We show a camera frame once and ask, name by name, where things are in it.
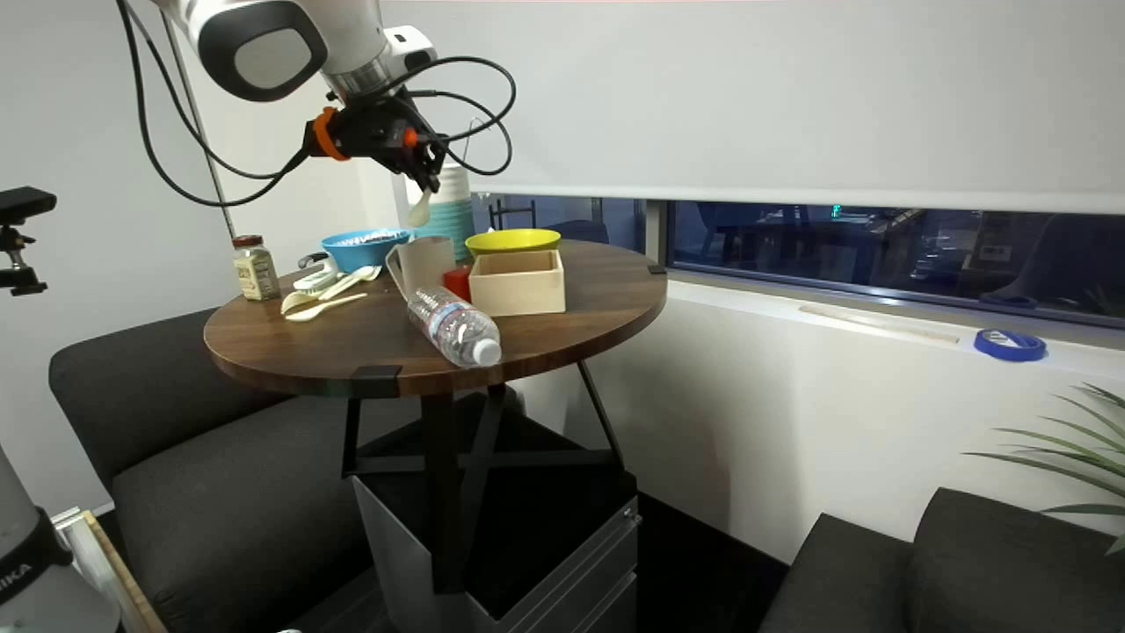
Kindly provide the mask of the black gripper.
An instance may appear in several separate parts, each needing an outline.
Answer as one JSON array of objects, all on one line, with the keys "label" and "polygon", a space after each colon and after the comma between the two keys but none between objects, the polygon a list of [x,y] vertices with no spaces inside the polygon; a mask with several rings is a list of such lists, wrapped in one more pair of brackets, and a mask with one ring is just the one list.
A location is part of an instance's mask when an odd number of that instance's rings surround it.
[{"label": "black gripper", "polygon": [[408,99],[328,106],[307,124],[307,150],[333,163],[373,160],[416,195],[444,190],[449,169],[447,139]]}]

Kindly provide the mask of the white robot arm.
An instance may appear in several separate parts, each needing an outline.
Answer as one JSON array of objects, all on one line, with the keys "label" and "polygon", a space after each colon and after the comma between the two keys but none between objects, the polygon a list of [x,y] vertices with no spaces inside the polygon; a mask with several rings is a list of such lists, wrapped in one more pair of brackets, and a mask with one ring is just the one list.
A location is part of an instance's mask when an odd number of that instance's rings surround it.
[{"label": "white robot arm", "polygon": [[156,0],[191,40],[205,74],[237,99],[280,102],[319,74],[339,106],[307,124],[304,156],[373,160],[436,195],[447,139],[404,81],[436,63],[410,26],[383,26],[375,0]]}]

